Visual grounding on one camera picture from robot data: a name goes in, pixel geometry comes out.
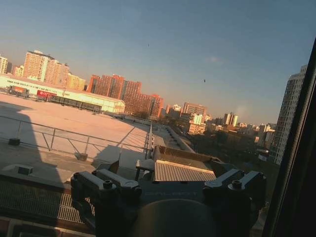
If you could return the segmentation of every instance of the red brick building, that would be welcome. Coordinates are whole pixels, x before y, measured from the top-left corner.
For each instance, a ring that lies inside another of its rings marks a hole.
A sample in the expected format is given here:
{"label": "red brick building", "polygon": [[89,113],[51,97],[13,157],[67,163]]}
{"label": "red brick building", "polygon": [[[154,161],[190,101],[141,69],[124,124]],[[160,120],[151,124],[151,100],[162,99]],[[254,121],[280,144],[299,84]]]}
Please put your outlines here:
{"label": "red brick building", "polygon": [[125,80],[118,75],[99,76],[92,75],[87,91],[104,95],[125,102],[125,113],[135,114],[146,112],[151,119],[158,119],[163,99],[159,95],[145,95],[141,93],[142,83],[139,81]]}

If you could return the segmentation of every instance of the metal grille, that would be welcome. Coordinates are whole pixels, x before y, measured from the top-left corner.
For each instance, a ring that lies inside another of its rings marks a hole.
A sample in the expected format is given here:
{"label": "metal grille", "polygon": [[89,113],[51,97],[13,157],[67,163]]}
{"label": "metal grille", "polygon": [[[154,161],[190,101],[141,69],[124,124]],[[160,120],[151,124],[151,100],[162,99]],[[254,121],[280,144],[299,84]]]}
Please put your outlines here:
{"label": "metal grille", "polygon": [[0,208],[82,223],[71,195],[7,181],[0,181]]}
{"label": "metal grille", "polygon": [[155,162],[156,181],[210,181],[216,179],[213,171],[158,160]]}

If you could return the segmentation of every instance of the black frame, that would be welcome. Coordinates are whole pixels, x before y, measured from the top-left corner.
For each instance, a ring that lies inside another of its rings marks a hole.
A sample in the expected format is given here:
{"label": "black frame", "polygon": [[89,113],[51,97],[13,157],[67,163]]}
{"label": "black frame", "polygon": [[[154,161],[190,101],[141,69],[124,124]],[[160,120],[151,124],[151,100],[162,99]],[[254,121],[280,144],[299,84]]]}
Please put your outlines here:
{"label": "black frame", "polygon": [[288,136],[264,237],[314,232],[316,164],[316,39]]}

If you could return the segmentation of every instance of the air conditioning unit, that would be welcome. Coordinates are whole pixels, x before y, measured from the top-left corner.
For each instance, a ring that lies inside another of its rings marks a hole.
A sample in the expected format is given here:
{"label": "air conditioning unit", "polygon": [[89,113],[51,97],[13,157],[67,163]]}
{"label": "air conditioning unit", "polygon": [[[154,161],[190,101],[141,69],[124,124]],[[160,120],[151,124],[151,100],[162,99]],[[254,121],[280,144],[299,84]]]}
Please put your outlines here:
{"label": "air conditioning unit", "polygon": [[24,165],[24,164],[11,164],[4,167],[2,171],[9,171],[11,173],[16,173],[16,174],[30,175],[33,173],[33,167]]}

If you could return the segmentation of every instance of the smoke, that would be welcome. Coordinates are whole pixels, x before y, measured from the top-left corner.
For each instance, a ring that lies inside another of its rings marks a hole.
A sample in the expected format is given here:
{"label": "smoke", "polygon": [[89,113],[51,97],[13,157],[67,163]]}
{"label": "smoke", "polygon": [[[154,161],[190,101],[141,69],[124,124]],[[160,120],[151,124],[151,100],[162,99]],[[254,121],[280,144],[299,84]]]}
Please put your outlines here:
{"label": "smoke", "polygon": [[233,111],[234,114],[238,115],[239,118],[248,118],[249,114],[249,109],[245,105],[238,105],[236,110]]}

